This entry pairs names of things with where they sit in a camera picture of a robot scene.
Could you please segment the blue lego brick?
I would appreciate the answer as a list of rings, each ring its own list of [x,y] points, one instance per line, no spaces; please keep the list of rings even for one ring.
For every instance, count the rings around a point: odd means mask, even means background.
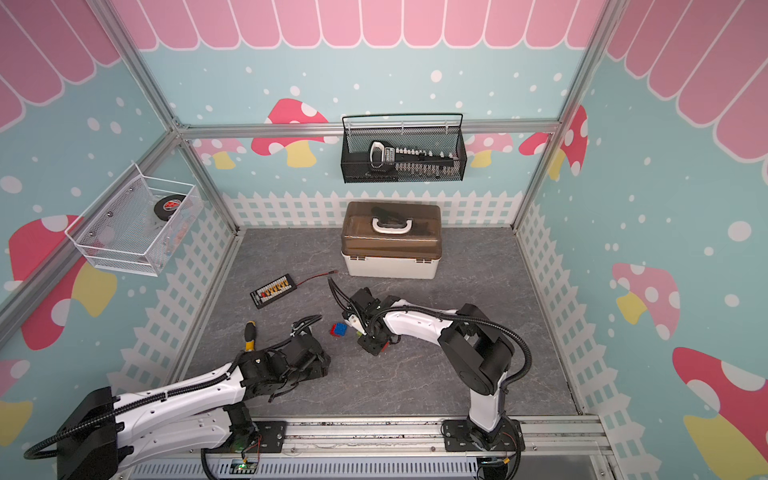
[[[348,326],[345,323],[336,323],[333,326],[335,326],[336,333],[338,336],[335,337],[343,337],[346,335]]]

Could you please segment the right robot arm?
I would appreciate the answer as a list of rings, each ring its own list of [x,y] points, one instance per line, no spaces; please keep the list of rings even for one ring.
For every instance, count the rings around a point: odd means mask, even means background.
[[[331,294],[345,323],[359,333],[358,344],[373,356],[404,336],[439,346],[470,390],[465,420],[446,420],[441,435],[448,451],[524,448],[521,428],[505,414],[508,387],[533,363],[523,338],[497,324],[472,304],[457,310],[415,305],[397,296],[375,298],[368,288],[348,296],[334,283]]]

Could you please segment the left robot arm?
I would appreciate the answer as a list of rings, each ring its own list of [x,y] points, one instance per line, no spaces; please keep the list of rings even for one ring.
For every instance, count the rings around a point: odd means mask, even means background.
[[[325,377],[330,356],[304,328],[257,349],[256,326],[245,327],[245,347],[206,374],[160,389],[114,395],[90,392],[57,432],[30,446],[29,461],[53,458],[61,479],[109,479],[154,457],[186,450],[265,450],[267,434],[246,401],[282,396],[300,383]]]

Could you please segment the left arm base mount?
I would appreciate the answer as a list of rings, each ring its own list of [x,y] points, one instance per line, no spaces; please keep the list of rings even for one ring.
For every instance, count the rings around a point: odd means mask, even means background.
[[[209,448],[208,453],[239,454],[281,453],[286,437],[286,421],[251,421],[229,427],[222,445]]]

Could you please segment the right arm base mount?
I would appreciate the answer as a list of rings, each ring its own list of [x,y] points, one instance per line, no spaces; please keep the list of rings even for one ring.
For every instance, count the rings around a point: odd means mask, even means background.
[[[505,416],[490,432],[469,419],[444,420],[440,432],[447,452],[519,453],[526,449],[520,422]]]

